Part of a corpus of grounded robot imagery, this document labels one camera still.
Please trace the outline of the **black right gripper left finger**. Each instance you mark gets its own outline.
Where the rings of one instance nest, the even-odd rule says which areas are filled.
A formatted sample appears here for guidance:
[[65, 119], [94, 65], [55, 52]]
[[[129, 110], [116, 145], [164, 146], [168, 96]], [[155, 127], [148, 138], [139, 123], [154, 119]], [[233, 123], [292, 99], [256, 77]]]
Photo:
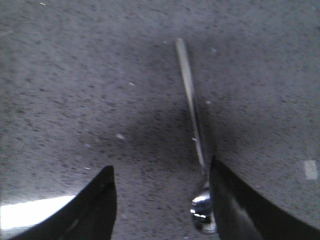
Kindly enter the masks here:
[[110, 240], [117, 217], [114, 167], [107, 165], [64, 207], [12, 240]]

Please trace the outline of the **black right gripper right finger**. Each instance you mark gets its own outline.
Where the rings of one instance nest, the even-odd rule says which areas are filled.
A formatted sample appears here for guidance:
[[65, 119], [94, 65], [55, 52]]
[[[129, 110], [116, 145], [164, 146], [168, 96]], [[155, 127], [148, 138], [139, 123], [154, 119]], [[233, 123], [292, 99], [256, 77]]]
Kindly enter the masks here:
[[284, 211], [213, 157], [209, 193], [222, 240], [318, 240], [320, 230]]

